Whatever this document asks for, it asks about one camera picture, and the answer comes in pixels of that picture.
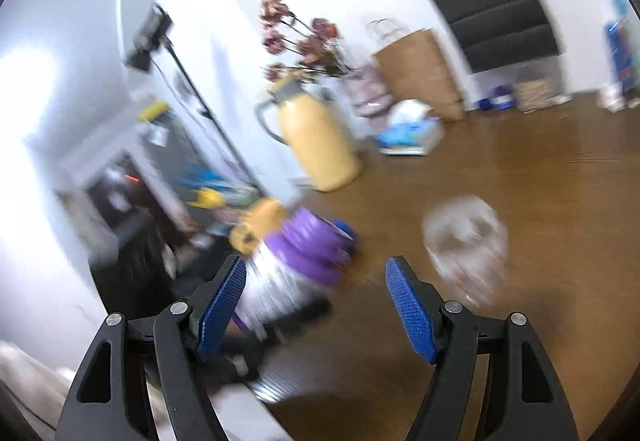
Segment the purple supplement bottle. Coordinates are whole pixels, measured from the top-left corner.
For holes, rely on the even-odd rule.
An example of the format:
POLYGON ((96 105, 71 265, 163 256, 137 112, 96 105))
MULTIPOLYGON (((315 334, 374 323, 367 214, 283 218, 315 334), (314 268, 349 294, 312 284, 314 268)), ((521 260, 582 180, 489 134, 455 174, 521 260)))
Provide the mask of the purple supplement bottle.
POLYGON ((246 282, 234 311, 241 331, 256 333, 326 297, 352 257, 331 221, 300 206, 245 261, 246 282))

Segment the grey refrigerator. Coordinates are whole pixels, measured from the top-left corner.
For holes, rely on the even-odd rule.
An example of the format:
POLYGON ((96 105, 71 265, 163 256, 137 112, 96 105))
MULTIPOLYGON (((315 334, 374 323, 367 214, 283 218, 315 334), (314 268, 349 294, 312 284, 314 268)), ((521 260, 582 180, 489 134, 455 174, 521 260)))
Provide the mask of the grey refrigerator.
POLYGON ((229 178, 210 168, 172 109, 165 108, 150 120, 140 120, 139 131, 150 162, 183 203, 194 201, 201 189, 222 193, 235 189, 229 178))

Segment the blue lid supplement bottle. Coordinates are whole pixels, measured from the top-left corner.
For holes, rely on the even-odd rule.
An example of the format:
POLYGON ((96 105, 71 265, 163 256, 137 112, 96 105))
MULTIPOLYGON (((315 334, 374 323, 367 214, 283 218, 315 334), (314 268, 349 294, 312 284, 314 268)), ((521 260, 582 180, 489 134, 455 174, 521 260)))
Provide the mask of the blue lid supplement bottle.
POLYGON ((358 248, 358 236, 354 229, 345 221, 334 219, 331 221, 335 229, 343 236, 343 249, 350 256, 354 256, 358 248))

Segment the yellow ceramic mug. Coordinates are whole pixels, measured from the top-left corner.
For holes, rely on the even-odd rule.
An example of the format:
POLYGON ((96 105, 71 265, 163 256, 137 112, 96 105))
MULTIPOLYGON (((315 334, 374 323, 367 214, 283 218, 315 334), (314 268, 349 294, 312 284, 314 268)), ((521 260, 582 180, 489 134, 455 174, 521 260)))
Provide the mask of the yellow ceramic mug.
POLYGON ((278 232, 288 211, 275 198, 261 198, 243 213, 229 235, 231 246, 248 256, 270 233, 278 232))

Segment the blue tissue box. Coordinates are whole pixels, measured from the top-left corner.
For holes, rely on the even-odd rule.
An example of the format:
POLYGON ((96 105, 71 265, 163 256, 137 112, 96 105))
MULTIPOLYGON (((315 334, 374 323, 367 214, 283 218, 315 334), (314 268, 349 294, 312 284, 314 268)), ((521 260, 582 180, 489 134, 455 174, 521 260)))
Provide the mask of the blue tissue box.
POLYGON ((374 140, 384 155, 426 156, 442 142, 444 133, 444 125, 431 105, 409 99, 390 109, 385 129, 374 140))

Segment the blue jar lid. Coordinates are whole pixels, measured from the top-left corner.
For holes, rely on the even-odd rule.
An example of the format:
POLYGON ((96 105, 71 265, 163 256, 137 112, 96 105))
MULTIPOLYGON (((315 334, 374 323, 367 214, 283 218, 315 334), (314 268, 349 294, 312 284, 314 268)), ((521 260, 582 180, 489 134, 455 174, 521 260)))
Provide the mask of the blue jar lid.
POLYGON ((489 98, 480 99, 476 102, 477 109, 479 111, 490 111, 494 105, 489 98))

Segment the small purple white jar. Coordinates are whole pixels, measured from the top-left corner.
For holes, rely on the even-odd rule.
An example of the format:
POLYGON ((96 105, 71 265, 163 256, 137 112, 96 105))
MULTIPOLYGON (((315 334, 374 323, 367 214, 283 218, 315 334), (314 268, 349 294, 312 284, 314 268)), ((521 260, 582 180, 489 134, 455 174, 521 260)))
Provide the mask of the small purple white jar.
POLYGON ((516 105, 514 91, 511 85, 500 85, 491 91, 492 107, 498 111, 513 109, 516 105))

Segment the clear container of nuts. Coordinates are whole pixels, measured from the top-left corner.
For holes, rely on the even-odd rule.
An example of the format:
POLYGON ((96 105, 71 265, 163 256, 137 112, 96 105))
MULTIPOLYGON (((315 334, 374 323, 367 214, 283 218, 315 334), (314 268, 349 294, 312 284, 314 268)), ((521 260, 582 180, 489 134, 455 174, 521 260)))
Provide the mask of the clear container of nuts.
POLYGON ((554 83, 550 78, 525 80, 515 86, 516 105, 523 113, 547 109, 553 104, 554 96, 554 83))

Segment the crumpled white tissue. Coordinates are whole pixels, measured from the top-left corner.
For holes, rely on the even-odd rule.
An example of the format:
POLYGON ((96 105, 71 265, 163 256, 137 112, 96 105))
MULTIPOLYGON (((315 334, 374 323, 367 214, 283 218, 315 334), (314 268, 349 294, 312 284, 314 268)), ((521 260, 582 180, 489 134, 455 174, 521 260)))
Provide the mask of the crumpled white tissue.
POLYGON ((626 102, 620 87, 617 85, 602 87, 598 91, 598 106, 612 114, 626 109, 626 102))

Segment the yellow thermos jug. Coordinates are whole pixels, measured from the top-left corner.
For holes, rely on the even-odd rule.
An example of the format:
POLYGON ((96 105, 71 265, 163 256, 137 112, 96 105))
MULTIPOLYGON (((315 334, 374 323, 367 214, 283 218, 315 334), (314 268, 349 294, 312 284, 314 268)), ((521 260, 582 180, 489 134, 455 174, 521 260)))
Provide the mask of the yellow thermos jug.
POLYGON ((293 151, 314 190, 336 191, 361 174, 362 164, 346 131, 296 76, 277 80, 268 92, 270 98, 255 108, 258 123, 293 151))

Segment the pink textured vase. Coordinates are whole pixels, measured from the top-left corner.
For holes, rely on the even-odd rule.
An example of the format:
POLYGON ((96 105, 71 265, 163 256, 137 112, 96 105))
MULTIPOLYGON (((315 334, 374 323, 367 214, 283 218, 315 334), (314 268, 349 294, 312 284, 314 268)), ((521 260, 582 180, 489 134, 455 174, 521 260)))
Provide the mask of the pink textured vase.
POLYGON ((342 84, 355 114, 366 120, 374 134, 383 131, 395 99, 378 68, 368 62, 345 75, 342 84))

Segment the brown paper bag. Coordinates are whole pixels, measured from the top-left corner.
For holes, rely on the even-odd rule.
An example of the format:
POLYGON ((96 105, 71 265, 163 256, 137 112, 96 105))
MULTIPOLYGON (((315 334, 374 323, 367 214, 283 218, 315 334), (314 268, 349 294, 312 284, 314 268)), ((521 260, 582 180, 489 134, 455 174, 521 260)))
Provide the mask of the brown paper bag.
POLYGON ((463 120, 462 93, 432 30, 410 31, 392 18, 371 21, 366 29, 381 47, 374 58, 398 101, 414 99, 430 105, 445 122, 463 120))

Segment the blue drink can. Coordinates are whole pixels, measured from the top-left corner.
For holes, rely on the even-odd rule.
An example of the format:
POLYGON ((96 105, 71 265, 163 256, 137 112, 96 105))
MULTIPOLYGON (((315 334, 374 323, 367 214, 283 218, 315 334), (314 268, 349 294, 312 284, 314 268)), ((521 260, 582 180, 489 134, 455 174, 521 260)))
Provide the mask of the blue drink can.
POLYGON ((637 86, 637 74, 626 28, 620 21, 608 22, 605 24, 605 36, 617 80, 622 84, 624 92, 634 90, 637 86))

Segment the studio light on stand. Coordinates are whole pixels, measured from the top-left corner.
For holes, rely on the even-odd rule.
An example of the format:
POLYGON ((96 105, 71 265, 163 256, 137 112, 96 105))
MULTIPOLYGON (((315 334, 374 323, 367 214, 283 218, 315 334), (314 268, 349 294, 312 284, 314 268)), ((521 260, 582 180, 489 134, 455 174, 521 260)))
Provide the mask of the studio light on stand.
POLYGON ((173 26, 174 22, 172 22, 168 12, 157 2, 153 2, 150 11, 145 16, 136 34, 134 34, 134 38, 132 38, 132 48, 126 53, 124 65, 130 70, 144 74, 150 74, 152 68, 156 68, 160 74, 164 74, 162 69, 154 61, 154 57, 162 50, 166 51, 174 61, 183 83, 185 83, 186 88, 188 88, 190 96, 198 101, 198 115, 204 118, 204 120, 208 120, 213 126, 217 136, 221 138, 224 147, 232 157, 236 171, 241 172, 242 176, 240 179, 254 187, 260 196, 265 196, 266 189, 254 175, 252 168, 248 166, 243 155, 233 144, 231 138, 219 123, 218 118, 210 109, 201 92, 196 88, 192 78, 179 59, 174 43, 169 38, 169 33, 173 26))

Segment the dried pink roses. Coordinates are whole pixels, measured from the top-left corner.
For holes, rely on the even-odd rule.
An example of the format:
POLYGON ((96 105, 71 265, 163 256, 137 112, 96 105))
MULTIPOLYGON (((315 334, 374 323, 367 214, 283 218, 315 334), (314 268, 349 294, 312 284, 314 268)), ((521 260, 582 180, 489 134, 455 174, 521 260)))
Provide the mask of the dried pink roses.
POLYGON ((306 23, 285 1, 260 2, 262 46, 271 57, 280 58, 264 68, 268 82, 293 76, 306 83, 317 83, 320 77, 340 78, 349 74, 352 67, 337 26, 325 18, 306 23))

